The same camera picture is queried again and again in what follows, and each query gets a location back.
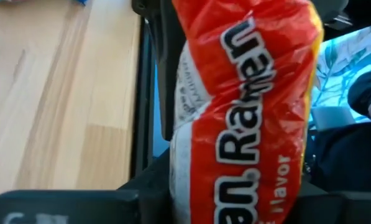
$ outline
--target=patterned fabric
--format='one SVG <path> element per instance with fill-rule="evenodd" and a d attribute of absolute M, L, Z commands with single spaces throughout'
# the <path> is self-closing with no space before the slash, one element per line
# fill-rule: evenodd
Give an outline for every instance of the patterned fabric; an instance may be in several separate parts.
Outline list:
<path fill-rule="evenodd" d="M 323 42 L 318 58 L 312 107 L 348 106 L 347 94 L 353 82 L 371 71 L 371 27 Z M 352 111 L 356 121 L 364 116 Z"/>

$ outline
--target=wooden surface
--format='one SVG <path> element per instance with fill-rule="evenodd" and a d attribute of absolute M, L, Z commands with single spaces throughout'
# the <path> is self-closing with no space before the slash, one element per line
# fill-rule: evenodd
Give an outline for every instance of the wooden surface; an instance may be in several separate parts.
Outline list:
<path fill-rule="evenodd" d="M 139 24 L 130 0 L 0 5 L 0 193 L 128 180 Z"/>

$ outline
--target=orange plastic wrapper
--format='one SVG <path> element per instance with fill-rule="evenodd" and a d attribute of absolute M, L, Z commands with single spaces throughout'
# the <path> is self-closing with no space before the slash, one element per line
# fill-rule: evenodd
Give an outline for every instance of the orange plastic wrapper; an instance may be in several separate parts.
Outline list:
<path fill-rule="evenodd" d="M 176 223 L 281 224 L 301 184 L 323 28 L 308 0 L 172 0 Z"/>

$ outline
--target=black plastic frame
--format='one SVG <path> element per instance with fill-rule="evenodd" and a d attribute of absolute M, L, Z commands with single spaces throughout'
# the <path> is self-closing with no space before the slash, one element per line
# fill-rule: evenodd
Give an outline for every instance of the black plastic frame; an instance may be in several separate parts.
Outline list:
<path fill-rule="evenodd" d="M 135 95 L 131 178 L 140 174 L 152 161 L 154 79 L 155 54 L 152 50 L 152 39 L 147 24 L 143 20 Z"/>

